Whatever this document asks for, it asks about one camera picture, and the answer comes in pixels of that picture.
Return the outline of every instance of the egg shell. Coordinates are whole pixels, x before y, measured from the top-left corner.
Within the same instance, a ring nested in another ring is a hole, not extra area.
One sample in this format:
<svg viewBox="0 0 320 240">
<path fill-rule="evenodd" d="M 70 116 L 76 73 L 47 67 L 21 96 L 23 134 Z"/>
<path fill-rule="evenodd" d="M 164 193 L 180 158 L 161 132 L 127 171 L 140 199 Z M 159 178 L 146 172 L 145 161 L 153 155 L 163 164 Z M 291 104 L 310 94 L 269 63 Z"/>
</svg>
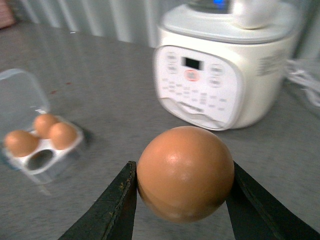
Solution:
<svg viewBox="0 0 320 240">
<path fill-rule="evenodd" d="M 16 158 L 31 154 L 39 145 L 39 138 L 24 130 L 9 132 L 4 138 L 4 146 Z"/>
<path fill-rule="evenodd" d="M 48 139 L 50 128 L 56 123 L 59 123 L 59 119 L 50 113 L 46 113 L 34 119 L 33 127 L 40 138 Z"/>
<path fill-rule="evenodd" d="M 49 130 L 49 138 L 57 150 L 65 150 L 77 140 L 77 130 L 68 123 L 58 122 Z"/>
<path fill-rule="evenodd" d="M 208 130 L 181 126 L 157 136 L 137 164 L 138 192 L 159 217 L 190 223 L 212 214 L 235 176 L 226 145 Z"/>
</svg>

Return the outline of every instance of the button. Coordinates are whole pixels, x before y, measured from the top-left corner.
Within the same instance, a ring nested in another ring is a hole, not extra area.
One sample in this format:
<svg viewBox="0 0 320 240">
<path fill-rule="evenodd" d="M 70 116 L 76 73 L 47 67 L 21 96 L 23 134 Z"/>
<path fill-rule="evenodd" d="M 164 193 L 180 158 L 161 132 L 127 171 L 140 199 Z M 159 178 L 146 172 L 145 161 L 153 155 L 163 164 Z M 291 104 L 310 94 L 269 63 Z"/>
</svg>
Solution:
<svg viewBox="0 0 320 240">
<path fill-rule="evenodd" d="M 184 77 L 188 81 L 195 82 L 199 80 L 199 73 L 196 70 L 185 70 L 184 71 Z"/>
<path fill-rule="evenodd" d="M 225 73 L 224 67 L 221 64 L 211 64 L 209 71 L 213 76 L 221 76 Z"/>
<path fill-rule="evenodd" d="M 170 74 L 177 74 L 178 73 L 178 67 L 176 64 L 169 63 L 167 65 L 167 70 Z"/>
<path fill-rule="evenodd" d="M 174 51 L 169 51 L 166 53 L 166 60 L 169 63 L 176 63 L 178 62 L 177 54 Z"/>
<path fill-rule="evenodd" d="M 207 82 L 212 88 L 220 88 L 222 83 L 218 76 L 212 76 L 207 79 Z"/>
</svg>

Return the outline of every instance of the plastic lid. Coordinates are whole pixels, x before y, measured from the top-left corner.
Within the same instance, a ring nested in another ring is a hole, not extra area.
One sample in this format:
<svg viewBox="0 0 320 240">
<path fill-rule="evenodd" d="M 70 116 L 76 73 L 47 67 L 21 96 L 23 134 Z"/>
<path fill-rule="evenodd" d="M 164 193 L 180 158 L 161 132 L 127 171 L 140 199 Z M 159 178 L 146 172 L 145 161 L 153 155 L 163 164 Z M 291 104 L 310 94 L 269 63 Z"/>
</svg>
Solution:
<svg viewBox="0 0 320 240">
<path fill-rule="evenodd" d="M 22 69 L 0 73 L 0 139 L 14 130 L 31 131 L 39 114 L 50 104 L 34 75 Z"/>
</svg>

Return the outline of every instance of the white cord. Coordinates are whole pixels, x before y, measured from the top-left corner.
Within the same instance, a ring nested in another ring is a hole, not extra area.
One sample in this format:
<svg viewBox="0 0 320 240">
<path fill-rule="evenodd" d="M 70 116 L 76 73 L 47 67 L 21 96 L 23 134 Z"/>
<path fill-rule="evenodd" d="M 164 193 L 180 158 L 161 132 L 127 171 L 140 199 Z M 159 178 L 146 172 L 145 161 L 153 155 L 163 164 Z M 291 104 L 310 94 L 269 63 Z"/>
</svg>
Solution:
<svg viewBox="0 0 320 240">
<path fill-rule="evenodd" d="M 320 79 L 316 79 L 298 60 L 288 60 L 285 70 L 287 78 L 293 83 L 305 86 L 308 100 L 320 108 Z"/>
</svg>

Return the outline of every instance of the egg tray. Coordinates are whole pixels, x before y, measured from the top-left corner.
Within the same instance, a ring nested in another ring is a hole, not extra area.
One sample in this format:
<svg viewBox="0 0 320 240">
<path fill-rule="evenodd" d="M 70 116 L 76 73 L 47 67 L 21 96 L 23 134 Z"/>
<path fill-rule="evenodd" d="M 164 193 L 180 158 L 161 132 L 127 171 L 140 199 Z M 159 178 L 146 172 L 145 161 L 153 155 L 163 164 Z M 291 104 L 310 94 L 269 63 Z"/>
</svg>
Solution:
<svg viewBox="0 0 320 240">
<path fill-rule="evenodd" d="M 53 181 L 57 175 L 80 157 L 85 148 L 83 131 L 61 116 L 56 117 L 60 122 L 67 123 L 76 130 L 77 138 L 70 147 L 58 150 L 52 145 L 50 139 L 40 139 L 37 148 L 24 157 L 14 157 L 9 150 L 3 148 L 7 162 L 13 168 L 21 170 L 36 184 L 47 184 Z M 32 130 L 30 133 L 36 136 L 36 131 Z"/>
</svg>

